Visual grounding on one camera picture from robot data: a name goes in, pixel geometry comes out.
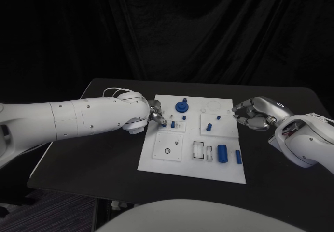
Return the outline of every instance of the white cable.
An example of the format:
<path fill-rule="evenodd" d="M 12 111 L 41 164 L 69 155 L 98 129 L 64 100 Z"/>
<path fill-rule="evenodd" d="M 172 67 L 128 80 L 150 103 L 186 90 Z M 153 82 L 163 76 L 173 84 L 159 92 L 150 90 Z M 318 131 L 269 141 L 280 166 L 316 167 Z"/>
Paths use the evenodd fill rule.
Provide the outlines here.
<path fill-rule="evenodd" d="M 127 88 L 107 88 L 107 89 L 104 90 L 102 97 L 105 96 L 105 91 L 107 91 L 108 89 L 118 89 L 117 91 L 124 90 L 124 91 L 133 92 L 133 90 L 130 90 L 130 89 L 127 89 Z"/>
<path fill-rule="evenodd" d="M 46 145 L 46 144 L 41 144 L 41 145 L 36 146 L 33 149 L 23 151 L 23 152 L 19 154 L 19 156 L 23 155 L 23 154 L 26 154 L 28 152 L 36 150 L 36 149 L 41 148 L 43 145 Z"/>

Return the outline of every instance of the white board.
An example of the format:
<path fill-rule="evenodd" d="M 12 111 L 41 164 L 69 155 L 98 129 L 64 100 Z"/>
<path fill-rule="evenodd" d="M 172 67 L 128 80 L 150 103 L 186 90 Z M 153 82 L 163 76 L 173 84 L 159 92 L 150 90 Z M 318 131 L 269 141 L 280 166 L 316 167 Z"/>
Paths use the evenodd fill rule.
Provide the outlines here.
<path fill-rule="evenodd" d="M 183 98 L 187 98 L 189 110 L 185 113 L 179 113 L 176 111 L 176 103 L 182 102 Z M 236 121 L 232 118 L 233 112 L 231 111 L 233 107 L 232 99 L 197 98 L 172 95 L 156 95 L 156 99 L 161 102 L 163 117 L 167 120 L 167 129 L 164 129 L 161 125 L 159 126 L 154 121 L 150 121 L 138 170 L 245 184 L 244 165 L 236 163 L 235 156 L 235 151 L 241 150 L 241 145 Z M 208 126 L 208 121 L 215 119 L 216 121 L 212 123 L 213 133 L 210 134 L 209 131 L 208 133 L 203 131 L 206 128 L 202 124 L 205 123 Z M 186 132 L 183 132 L 183 129 L 182 131 L 170 131 L 169 124 L 172 121 L 185 122 L 183 125 L 186 126 Z M 156 154 L 154 151 L 161 152 L 167 148 L 167 144 L 163 143 L 157 143 L 157 148 L 154 148 L 159 133 L 166 134 L 164 136 L 167 141 L 173 141 L 172 136 L 176 134 L 183 136 L 182 161 L 153 158 Z M 212 146 L 213 161 L 208 161 L 208 159 L 193 159 L 193 142 L 205 143 L 205 156 L 208 146 Z M 220 163 L 218 161 L 219 145 L 226 145 L 228 147 L 228 163 Z"/>

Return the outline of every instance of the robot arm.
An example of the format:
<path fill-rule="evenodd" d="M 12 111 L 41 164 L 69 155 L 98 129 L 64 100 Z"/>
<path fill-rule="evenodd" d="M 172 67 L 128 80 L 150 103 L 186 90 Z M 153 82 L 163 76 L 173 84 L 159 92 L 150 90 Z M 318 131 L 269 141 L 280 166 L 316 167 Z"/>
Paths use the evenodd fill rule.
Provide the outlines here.
<path fill-rule="evenodd" d="M 144 131 L 147 121 L 166 124 L 160 102 L 138 92 L 38 104 L 0 104 L 0 167 L 32 147 L 124 128 Z"/>
<path fill-rule="evenodd" d="M 235 115 L 238 122 L 259 131 L 275 125 L 269 144 L 298 166 L 308 168 L 321 163 L 334 174 L 334 127 L 328 124 L 334 121 L 316 113 L 294 115 L 281 103 L 267 97 L 244 101 L 232 111 L 245 107 L 251 118 Z"/>

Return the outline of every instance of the black table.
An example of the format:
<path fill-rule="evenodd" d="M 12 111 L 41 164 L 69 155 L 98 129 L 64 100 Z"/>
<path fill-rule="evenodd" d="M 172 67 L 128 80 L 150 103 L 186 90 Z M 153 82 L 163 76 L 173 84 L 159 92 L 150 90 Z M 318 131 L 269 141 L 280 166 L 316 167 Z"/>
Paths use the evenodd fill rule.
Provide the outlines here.
<path fill-rule="evenodd" d="M 101 97 L 108 87 L 156 94 L 233 99 L 278 100 L 295 114 L 330 117 L 316 93 L 307 88 L 94 79 L 84 98 Z M 137 170 L 146 132 L 120 129 L 52 144 L 29 187 L 144 204 L 166 199 L 197 199 L 262 213 L 310 230 L 334 229 L 334 176 L 317 164 L 304 169 L 268 144 L 274 129 L 254 131 L 238 125 L 246 185 Z"/>

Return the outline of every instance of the blue object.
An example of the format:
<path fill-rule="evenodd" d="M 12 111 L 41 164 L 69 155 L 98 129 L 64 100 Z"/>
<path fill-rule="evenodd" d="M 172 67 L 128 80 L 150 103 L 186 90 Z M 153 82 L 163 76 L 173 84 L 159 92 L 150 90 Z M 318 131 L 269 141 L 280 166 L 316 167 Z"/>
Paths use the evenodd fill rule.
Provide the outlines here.
<path fill-rule="evenodd" d="M 236 163 L 242 164 L 242 156 L 241 156 L 241 151 L 239 150 L 235 151 L 235 156 L 236 156 Z"/>
<path fill-rule="evenodd" d="M 176 104 L 176 111 L 185 113 L 189 110 L 187 99 L 183 98 L 183 101 Z"/>
<path fill-rule="evenodd" d="M 208 124 L 208 131 L 210 131 L 210 128 L 212 128 L 212 124 L 209 123 Z"/>
<path fill-rule="evenodd" d="M 218 146 L 218 161 L 220 163 L 228 163 L 228 148 L 226 145 L 219 145 Z"/>

